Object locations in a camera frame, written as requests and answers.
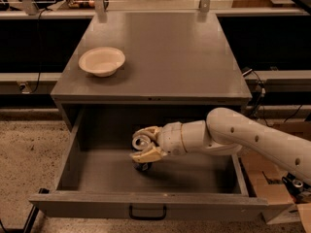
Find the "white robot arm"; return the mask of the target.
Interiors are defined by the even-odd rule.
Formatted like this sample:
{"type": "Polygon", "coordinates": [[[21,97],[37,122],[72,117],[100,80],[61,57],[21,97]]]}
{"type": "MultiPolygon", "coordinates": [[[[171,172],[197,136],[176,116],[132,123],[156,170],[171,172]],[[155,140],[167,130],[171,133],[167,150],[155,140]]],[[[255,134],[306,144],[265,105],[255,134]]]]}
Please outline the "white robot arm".
{"type": "Polygon", "coordinates": [[[311,142],[259,124],[227,108],[212,110],[204,120],[149,126],[132,135],[136,163],[166,156],[203,152],[232,155],[254,150],[304,183],[311,184],[311,142]]]}

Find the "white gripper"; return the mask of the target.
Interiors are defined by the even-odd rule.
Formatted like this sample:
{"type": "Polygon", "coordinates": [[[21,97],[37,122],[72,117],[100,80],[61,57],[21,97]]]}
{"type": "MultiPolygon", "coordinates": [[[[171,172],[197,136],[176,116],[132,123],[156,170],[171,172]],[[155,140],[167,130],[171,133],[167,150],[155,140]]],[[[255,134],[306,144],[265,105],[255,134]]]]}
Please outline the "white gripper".
{"type": "Polygon", "coordinates": [[[132,146],[137,152],[130,155],[136,163],[148,163],[160,161],[167,155],[184,155],[185,151],[182,140],[182,123],[173,122],[158,126],[149,126],[139,129],[132,135],[132,146]]]}

